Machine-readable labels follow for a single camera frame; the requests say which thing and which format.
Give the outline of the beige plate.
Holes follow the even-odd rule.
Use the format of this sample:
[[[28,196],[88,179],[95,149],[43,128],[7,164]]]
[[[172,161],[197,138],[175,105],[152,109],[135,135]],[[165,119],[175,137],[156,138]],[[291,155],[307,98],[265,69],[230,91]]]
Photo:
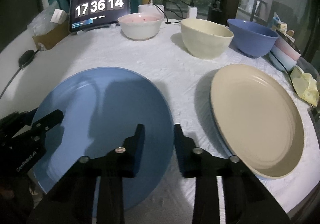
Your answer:
[[[274,78],[249,65],[227,65],[213,76],[210,102],[225,146],[253,173],[279,179],[295,169],[304,149],[303,123]]]

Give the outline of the black round mouse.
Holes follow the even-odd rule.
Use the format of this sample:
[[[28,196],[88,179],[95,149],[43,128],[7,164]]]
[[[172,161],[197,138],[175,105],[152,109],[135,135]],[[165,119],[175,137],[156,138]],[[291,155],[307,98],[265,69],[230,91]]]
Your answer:
[[[27,67],[27,65],[29,65],[33,61],[34,56],[35,56],[35,51],[32,49],[24,52],[21,55],[21,57],[18,59],[19,68],[23,69]]]

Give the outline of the cardboard box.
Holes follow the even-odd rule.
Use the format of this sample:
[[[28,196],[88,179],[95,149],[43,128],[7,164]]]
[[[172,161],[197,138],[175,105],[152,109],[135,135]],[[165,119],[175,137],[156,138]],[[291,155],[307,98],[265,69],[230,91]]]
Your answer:
[[[35,42],[37,49],[50,50],[68,35],[69,24],[66,20],[62,24],[58,24],[57,27],[44,35],[33,36],[33,41]]]

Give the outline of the small white box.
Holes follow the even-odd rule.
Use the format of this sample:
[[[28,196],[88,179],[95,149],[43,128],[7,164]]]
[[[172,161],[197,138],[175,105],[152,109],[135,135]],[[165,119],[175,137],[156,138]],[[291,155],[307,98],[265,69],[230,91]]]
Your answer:
[[[67,19],[68,14],[62,9],[55,9],[50,19],[51,22],[56,24],[62,24]]]

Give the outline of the white textured tablecloth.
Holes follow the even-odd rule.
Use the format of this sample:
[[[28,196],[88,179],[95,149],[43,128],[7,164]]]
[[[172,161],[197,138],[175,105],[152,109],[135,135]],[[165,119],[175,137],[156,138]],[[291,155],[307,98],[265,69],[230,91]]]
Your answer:
[[[264,58],[251,59],[228,48],[214,60],[190,55],[181,39],[180,25],[162,25],[156,37],[132,41],[119,27],[101,28],[69,35],[51,50],[36,54],[34,61],[13,80],[1,98],[1,118],[15,111],[39,106],[61,81],[86,69],[122,67],[152,81],[166,98],[174,123],[214,156],[225,157],[217,140],[209,107],[209,89],[216,69],[233,63],[254,66],[279,82],[295,102],[302,117],[305,144],[302,160],[287,177],[267,181],[279,204],[291,215],[319,183],[319,145],[308,104],[292,92],[287,77]],[[1,91],[18,70],[18,58],[35,49],[26,30],[1,52]],[[161,183],[150,196],[125,213],[125,223],[191,223],[195,195],[194,179],[182,178],[175,154]]]

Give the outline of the pale blue bowl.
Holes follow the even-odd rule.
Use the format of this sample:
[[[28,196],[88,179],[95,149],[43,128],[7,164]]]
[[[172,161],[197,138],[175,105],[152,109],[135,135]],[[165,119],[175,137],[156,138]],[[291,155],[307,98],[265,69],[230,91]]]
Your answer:
[[[274,67],[282,72],[285,72],[285,70],[288,72],[292,71],[293,67],[297,64],[295,60],[287,56],[276,45],[272,47],[268,56]]]

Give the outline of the tablet showing clock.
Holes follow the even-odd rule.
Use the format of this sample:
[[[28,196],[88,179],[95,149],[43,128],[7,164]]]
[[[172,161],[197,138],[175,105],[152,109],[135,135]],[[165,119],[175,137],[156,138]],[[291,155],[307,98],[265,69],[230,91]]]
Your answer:
[[[105,27],[130,13],[130,0],[70,0],[69,32]]]

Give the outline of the large blue bowl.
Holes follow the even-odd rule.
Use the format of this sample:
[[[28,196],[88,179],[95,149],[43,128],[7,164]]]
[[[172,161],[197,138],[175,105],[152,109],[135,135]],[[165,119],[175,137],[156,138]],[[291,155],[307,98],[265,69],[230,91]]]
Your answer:
[[[279,37],[275,31],[255,22],[228,19],[227,24],[234,34],[236,48],[252,58],[268,54]]]

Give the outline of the pink steel-lined bowl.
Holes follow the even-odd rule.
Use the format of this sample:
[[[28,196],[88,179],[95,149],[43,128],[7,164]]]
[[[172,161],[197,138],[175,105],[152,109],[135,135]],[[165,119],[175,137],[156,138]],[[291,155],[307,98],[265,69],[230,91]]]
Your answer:
[[[278,29],[276,29],[276,33],[279,35],[279,37],[276,40],[275,45],[291,59],[298,61],[301,53],[298,47],[295,45],[295,42],[292,41],[292,37],[284,34]]]

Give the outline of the small white pink bowl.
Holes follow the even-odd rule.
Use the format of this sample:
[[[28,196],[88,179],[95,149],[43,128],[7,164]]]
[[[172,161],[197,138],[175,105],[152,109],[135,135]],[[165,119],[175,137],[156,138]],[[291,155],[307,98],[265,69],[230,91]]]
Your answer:
[[[118,18],[121,31],[132,40],[148,40],[160,30],[163,17],[151,13],[133,13]]]

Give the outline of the cream bowl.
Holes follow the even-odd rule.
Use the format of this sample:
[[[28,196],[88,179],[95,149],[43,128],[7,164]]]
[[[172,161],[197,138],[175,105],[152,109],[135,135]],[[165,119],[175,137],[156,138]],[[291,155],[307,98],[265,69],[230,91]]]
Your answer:
[[[224,25],[195,18],[181,21],[181,35],[188,52],[204,60],[220,56],[234,37],[233,32]]]

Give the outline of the snack items pile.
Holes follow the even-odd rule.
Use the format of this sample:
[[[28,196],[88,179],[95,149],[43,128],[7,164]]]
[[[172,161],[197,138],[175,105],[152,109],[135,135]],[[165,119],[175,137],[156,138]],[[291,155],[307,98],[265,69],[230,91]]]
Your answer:
[[[273,18],[270,20],[267,27],[272,30],[279,30],[280,32],[291,38],[292,41],[295,41],[295,39],[293,38],[295,32],[293,30],[287,29],[287,24],[281,21],[276,12],[274,12]]]

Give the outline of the white round container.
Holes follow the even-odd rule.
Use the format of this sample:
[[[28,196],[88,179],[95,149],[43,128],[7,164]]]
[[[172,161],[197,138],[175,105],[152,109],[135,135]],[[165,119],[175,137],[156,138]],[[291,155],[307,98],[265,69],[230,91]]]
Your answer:
[[[138,12],[164,16],[164,6],[162,4],[141,4],[138,6]]]

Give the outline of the white charger adapter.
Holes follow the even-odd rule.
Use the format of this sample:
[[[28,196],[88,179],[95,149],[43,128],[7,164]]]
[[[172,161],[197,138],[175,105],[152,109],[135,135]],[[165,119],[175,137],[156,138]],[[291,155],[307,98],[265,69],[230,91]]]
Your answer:
[[[195,7],[195,4],[193,1],[191,1],[188,6],[187,18],[188,19],[196,19],[197,18],[197,7]]]

